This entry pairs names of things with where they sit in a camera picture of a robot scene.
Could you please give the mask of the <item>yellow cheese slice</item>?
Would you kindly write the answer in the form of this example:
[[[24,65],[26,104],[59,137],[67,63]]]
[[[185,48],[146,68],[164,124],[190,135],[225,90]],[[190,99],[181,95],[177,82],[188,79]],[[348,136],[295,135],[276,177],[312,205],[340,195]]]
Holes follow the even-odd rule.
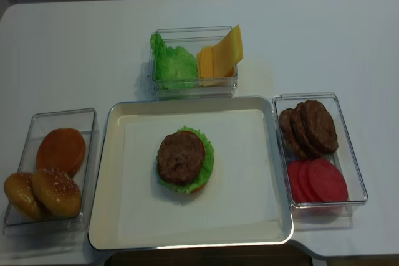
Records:
[[[225,77],[243,59],[241,28],[233,27],[213,50],[213,76]]]

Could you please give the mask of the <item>green lettuce on burger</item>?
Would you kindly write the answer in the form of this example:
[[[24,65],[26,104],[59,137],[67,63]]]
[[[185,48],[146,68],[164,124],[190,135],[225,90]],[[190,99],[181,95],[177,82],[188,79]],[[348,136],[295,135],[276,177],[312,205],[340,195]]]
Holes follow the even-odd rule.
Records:
[[[173,192],[180,193],[180,194],[191,194],[190,192],[192,190],[200,187],[202,184],[208,183],[208,181],[213,173],[213,169],[214,169],[214,148],[213,148],[213,145],[210,142],[210,140],[207,138],[207,136],[204,133],[202,133],[200,130],[196,130],[194,128],[184,126],[180,129],[178,129],[176,132],[183,131],[183,130],[188,130],[188,131],[192,131],[192,132],[196,133],[197,135],[199,135],[201,140],[204,142],[206,156],[205,156],[205,160],[203,163],[203,167],[202,167],[201,171],[199,172],[199,175],[194,179],[194,181],[191,184],[186,185],[186,186],[177,186],[174,184],[166,183],[158,175],[158,171],[157,171],[158,158],[157,158],[157,156],[156,156],[155,172],[156,172],[156,175],[158,178],[158,182],[163,187],[165,187]]]

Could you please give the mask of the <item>clear lettuce cheese container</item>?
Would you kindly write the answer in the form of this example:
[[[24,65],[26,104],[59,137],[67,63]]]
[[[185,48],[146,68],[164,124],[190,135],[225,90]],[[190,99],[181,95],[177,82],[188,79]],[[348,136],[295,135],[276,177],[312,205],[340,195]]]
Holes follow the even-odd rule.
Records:
[[[237,88],[238,68],[225,77],[200,75],[200,51],[214,46],[231,26],[158,29],[150,37],[148,81],[153,97],[232,97]]]

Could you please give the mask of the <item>brown patty on burger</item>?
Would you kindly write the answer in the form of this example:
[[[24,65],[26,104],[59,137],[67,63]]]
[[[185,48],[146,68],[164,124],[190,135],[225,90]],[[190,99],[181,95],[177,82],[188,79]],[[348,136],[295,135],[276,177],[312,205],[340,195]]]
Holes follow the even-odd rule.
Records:
[[[164,138],[158,150],[157,171],[166,183],[177,186],[191,184],[203,166],[190,166],[190,158],[180,140],[179,131]]]

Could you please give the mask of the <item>bottom bun of burger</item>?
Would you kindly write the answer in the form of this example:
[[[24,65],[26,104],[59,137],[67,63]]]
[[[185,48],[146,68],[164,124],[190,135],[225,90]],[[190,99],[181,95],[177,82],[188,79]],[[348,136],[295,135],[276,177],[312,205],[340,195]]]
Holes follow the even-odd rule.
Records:
[[[204,189],[205,186],[206,186],[206,184],[202,184],[200,187],[192,190],[190,193],[194,194],[194,193],[200,192],[202,189]]]

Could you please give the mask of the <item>back brown patty in container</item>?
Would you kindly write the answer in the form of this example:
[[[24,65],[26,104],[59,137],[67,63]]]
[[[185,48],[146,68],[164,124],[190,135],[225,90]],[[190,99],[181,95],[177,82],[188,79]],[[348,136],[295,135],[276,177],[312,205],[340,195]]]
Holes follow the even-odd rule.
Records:
[[[308,156],[305,151],[299,146],[291,127],[291,114],[294,110],[291,108],[285,109],[281,111],[279,115],[279,128],[282,133],[282,137],[284,143],[289,148],[291,153],[301,159],[305,160],[308,159]]]

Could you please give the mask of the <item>brown patty in container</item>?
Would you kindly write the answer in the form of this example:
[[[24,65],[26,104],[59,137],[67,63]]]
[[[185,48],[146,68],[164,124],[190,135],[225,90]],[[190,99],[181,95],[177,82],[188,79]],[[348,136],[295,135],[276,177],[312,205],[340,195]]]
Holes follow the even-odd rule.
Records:
[[[291,114],[294,110],[291,108],[285,109],[281,111],[279,115],[279,128],[282,133],[282,137],[284,143],[289,148],[291,153],[301,159],[305,160],[308,159],[308,156],[305,151],[299,146],[291,127]]]
[[[300,148],[306,153],[306,155],[310,159],[319,158],[322,156],[322,153],[311,145],[302,122],[301,112],[303,104],[303,102],[298,103],[291,113],[292,132]]]
[[[317,100],[306,100],[301,108],[302,122],[311,145],[322,154],[333,154],[339,145],[334,121]]]

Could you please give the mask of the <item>middle brown patty in container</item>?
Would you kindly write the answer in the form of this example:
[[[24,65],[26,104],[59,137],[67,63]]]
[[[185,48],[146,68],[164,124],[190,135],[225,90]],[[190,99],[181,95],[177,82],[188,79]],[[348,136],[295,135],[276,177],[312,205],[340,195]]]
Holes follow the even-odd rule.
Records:
[[[302,122],[301,112],[303,104],[303,102],[298,103],[291,113],[292,132],[300,148],[306,153],[306,155],[310,159],[319,158],[322,156],[322,153],[311,145]]]

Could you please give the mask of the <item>back red tomato slice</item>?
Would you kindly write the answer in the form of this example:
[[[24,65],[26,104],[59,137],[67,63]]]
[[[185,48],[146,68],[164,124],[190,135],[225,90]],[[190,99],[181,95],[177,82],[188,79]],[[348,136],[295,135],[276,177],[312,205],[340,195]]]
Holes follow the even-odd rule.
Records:
[[[292,197],[296,203],[303,203],[306,202],[307,200],[299,184],[299,170],[301,166],[302,166],[301,161],[293,161],[288,166],[288,174],[291,185]]]

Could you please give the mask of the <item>middle red tomato slice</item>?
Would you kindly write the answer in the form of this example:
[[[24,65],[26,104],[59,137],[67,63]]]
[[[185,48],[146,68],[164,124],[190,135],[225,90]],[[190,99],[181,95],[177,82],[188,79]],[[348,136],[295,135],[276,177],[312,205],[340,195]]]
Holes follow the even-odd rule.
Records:
[[[304,161],[300,166],[298,174],[299,186],[306,198],[306,202],[317,202],[318,198],[313,192],[313,190],[311,190],[309,185],[308,174],[307,174],[309,166],[310,166],[310,161]]]

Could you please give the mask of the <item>flat orange bottom bun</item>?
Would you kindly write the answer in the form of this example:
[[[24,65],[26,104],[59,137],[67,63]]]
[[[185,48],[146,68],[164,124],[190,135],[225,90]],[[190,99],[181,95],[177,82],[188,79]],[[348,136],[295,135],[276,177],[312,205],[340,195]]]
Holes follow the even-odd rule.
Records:
[[[39,146],[36,168],[58,169],[73,178],[82,165],[85,152],[85,140],[78,130],[55,129],[44,137]]]

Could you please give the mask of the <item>front red tomato slice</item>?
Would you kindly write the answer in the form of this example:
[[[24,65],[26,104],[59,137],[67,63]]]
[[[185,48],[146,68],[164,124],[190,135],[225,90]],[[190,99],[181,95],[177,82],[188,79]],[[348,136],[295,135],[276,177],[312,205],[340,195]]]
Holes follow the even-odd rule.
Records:
[[[310,162],[307,177],[311,190],[321,202],[345,202],[349,195],[341,172],[323,158]]]

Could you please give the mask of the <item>clear patty tomato container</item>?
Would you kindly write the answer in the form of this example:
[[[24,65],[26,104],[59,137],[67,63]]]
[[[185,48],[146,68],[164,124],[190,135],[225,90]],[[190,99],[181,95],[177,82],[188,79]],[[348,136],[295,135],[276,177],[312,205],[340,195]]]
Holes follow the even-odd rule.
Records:
[[[334,121],[339,147],[333,154],[322,154],[319,158],[326,159],[332,163],[343,175],[349,195],[345,202],[321,202],[317,197],[317,202],[296,203],[292,197],[288,174],[288,166],[290,163],[293,161],[301,161],[302,163],[304,161],[312,162],[319,158],[310,159],[308,157],[308,159],[301,160],[291,153],[284,143],[279,128],[279,115],[281,111],[288,108],[295,109],[298,103],[304,103],[306,100],[317,100],[321,102]],[[354,211],[367,203],[368,194],[336,94],[332,92],[321,92],[279,95],[272,99],[272,105],[287,194],[291,202],[293,217],[302,222],[332,222],[339,217],[351,217]]]

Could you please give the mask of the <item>sesame bun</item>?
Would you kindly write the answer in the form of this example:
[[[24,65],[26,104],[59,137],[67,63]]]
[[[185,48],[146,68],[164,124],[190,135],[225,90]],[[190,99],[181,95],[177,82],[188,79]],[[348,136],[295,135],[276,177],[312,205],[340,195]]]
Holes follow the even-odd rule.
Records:
[[[63,219],[79,215],[80,188],[67,173],[56,168],[39,169],[31,181],[35,197],[51,214]]]
[[[12,173],[4,182],[4,193],[9,202],[24,216],[39,221],[43,216],[41,203],[32,188],[32,173]]]

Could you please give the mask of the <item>clear bun container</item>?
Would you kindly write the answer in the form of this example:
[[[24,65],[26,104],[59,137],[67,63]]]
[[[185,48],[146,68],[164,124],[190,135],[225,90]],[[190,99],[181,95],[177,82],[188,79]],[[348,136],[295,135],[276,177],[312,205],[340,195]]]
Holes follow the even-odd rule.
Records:
[[[19,166],[15,173],[29,172],[34,174],[38,170],[36,168],[36,154],[39,146],[47,134],[59,128],[78,130],[86,144],[82,165],[72,178],[80,188],[81,208],[79,215],[75,218],[59,218],[51,214],[41,204],[43,209],[42,219],[35,221],[21,214],[9,202],[4,217],[3,232],[5,235],[51,234],[80,231],[88,227],[94,198],[94,177],[97,170],[95,154],[99,139],[97,114],[93,108],[35,114],[31,119]]]

